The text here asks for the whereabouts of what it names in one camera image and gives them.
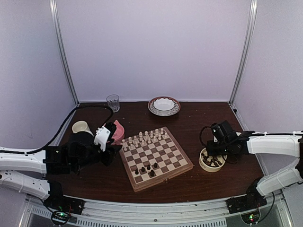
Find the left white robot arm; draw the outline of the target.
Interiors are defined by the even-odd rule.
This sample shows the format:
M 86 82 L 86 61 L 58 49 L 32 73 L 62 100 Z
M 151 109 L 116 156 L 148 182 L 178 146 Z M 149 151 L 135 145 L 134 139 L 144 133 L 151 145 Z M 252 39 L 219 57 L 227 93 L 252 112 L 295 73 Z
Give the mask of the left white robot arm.
M 113 162 L 122 145 L 112 144 L 111 133 L 94 137 L 89 132 L 72 134 L 67 143 L 61 146 L 45 146 L 37 150 L 0 149 L 0 182 L 19 192 L 49 201 L 58 210 L 68 206 L 58 182 L 37 180 L 24 175 L 24 171 L 46 175 L 79 174 L 82 169 L 95 163 L 105 166 Z

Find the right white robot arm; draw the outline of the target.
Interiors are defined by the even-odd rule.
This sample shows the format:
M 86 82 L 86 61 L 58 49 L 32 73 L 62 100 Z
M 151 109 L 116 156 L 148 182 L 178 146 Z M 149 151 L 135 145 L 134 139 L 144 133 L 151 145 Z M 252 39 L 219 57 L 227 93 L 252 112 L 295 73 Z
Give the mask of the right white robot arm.
M 213 139 L 203 143 L 211 156 L 255 155 L 286 157 L 287 165 L 255 180 L 243 197 L 246 208 L 254 208 L 261 197 L 276 190 L 303 182 L 303 133 L 293 132 L 237 132 L 228 121 L 213 123 L 208 127 Z

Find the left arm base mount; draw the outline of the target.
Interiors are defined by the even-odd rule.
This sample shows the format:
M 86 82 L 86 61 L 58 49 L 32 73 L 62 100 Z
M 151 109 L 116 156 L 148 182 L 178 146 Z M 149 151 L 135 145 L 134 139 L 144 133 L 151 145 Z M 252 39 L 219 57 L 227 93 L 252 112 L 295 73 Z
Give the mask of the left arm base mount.
M 85 201 L 64 196 L 62 186 L 59 182 L 49 180 L 48 198 L 44 200 L 44 205 L 49 208 L 60 210 L 72 214 L 81 215 Z

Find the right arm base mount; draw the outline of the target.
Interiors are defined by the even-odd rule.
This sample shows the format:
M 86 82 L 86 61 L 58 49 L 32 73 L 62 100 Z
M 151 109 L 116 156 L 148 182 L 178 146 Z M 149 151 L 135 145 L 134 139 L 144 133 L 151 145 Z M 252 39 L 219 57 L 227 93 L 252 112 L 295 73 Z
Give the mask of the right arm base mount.
M 226 200 L 226 205 L 230 214 L 257 209 L 267 205 L 265 196 L 257 191 L 257 181 L 254 181 L 246 190 L 246 194 L 240 197 L 231 197 Z

